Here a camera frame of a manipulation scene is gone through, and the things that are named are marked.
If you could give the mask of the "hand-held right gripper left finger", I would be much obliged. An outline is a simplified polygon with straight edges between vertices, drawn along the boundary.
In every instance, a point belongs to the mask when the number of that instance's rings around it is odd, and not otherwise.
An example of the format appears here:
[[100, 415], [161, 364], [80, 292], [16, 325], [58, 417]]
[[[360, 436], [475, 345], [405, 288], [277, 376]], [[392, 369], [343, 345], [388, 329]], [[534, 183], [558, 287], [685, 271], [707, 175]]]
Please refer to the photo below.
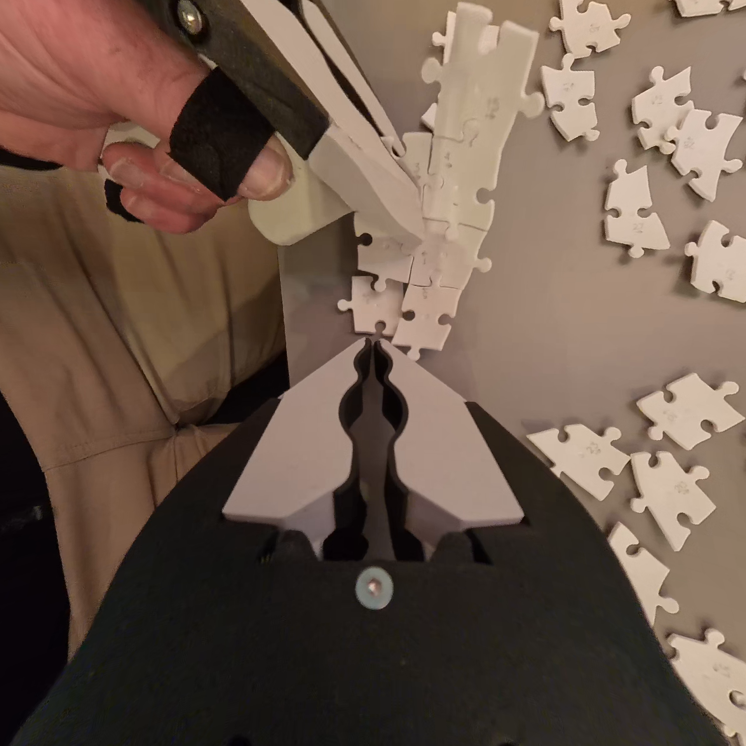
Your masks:
[[279, 400], [223, 508], [232, 521], [302, 532], [318, 555], [364, 555], [367, 503], [350, 435], [372, 343], [362, 338]]

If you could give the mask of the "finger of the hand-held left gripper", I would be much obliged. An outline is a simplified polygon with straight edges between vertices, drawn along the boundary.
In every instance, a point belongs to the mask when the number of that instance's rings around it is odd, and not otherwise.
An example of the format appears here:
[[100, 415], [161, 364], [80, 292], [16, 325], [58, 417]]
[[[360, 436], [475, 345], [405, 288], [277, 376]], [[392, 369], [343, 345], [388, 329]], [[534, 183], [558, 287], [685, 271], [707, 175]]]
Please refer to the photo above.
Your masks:
[[389, 116], [361, 70], [341, 31], [321, 1], [289, 1], [288, 8], [296, 16], [314, 43], [322, 51], [333, 77], [359, 114], [374, 128], [394, 157], [405, 155]]
[[298, 17], [281, 2], [242, 4], [328, 115], [326, 131], [304, 157], [310, 170], [351, 210], [387, 234], [421, 242], [424, 223], [417, 186], [343, 91]]

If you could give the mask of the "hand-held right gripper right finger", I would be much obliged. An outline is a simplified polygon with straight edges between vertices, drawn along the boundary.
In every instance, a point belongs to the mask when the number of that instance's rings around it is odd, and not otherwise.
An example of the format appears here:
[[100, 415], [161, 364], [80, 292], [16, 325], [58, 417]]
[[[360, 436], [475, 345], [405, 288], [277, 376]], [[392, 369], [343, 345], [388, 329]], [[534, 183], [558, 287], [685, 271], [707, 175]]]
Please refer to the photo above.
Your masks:
[[525, 517], [467, 401], [386, 340], [376, 342], [382, 411], [394, 429], [384, 484], [395, 552]]

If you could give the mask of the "assembled white puzzle section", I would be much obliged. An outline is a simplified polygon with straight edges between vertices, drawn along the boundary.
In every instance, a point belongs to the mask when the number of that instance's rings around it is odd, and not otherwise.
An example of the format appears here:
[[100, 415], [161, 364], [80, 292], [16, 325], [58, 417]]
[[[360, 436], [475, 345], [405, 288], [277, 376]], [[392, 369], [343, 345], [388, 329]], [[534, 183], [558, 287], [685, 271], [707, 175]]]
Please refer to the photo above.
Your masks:
[[527, 92], [539, 34], [511, 21], [495, 25], [485, 7], [460, 2], [448, 14], [440, 60], [422, 68], [436, 83], [428, 111], [429, 131], [404, 135], [396, 159], [415, 181], [422, 239], [395, 237], [357, 213], [357, 274], [350, 298], [356, 333], [381, 335], [417, 361], [424, 350], [442, 350], [461, 295], [474, 272], [488, 272], [483, 242], [492, 226], [493, 200], [480, 192], [497, 185], [500, 161], [517, 117], [536, 118], [545, 109], [540, 92]]

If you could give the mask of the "scattered loose white puzzle pieces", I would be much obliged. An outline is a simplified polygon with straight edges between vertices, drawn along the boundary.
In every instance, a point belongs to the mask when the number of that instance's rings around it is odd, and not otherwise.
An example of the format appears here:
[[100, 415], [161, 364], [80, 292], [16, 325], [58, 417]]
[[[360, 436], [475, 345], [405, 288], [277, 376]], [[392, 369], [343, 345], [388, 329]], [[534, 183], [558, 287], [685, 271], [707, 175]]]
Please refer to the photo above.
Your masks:
[[[710, 472], [692, 451], [726, 434], [744, 436], [744, 107], [726, 86], [744, 87], [744, 2], [641, 2], [650, 11], [635, 49], [607, 83], [624, 102], [642, 153], [660, 167], [651, 196], [648, 163], [619, 158], [603, 175], [604, 245], [623, 248], [629, 278], [612, 283], [599, 259], [564, 260], [553, 288], [573, 303], [568, 361], [605, 391], [632, 374], [640, 431], [565, 423], [529, 434], [541, 457], [540, 497], [556, 515], [569, 504], [566, 477], [597, 500], [631, 468], [628, 509], [647, 516], [672, 555], [716, 510], [700, 487]], [[592, 543], [564, 533], [562, 551], [595, 572], [583, 612], [592, 650], [571, 654], [561, 694], [589, 703], [601, 728], [590, 744], [744, 744], [744, 662], [707, 628], [674, 634], [661, 650], [656, 613], [679, 611], [669, 569], [620, 521]]]

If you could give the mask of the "person's left hand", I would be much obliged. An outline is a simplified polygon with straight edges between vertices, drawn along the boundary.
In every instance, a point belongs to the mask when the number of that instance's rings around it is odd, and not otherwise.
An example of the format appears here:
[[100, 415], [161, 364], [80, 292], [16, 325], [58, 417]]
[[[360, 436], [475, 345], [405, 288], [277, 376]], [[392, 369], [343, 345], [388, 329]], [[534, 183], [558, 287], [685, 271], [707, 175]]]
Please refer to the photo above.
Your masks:
[[209, 73], [136, 2], [2, 2], [2, 149], [80, 172], [102, 162], [135, 219], [191, 233], [221, 207], [273, 200], [293, 182], [276, 136], [229, 200], [173, 161], [173, 126]]

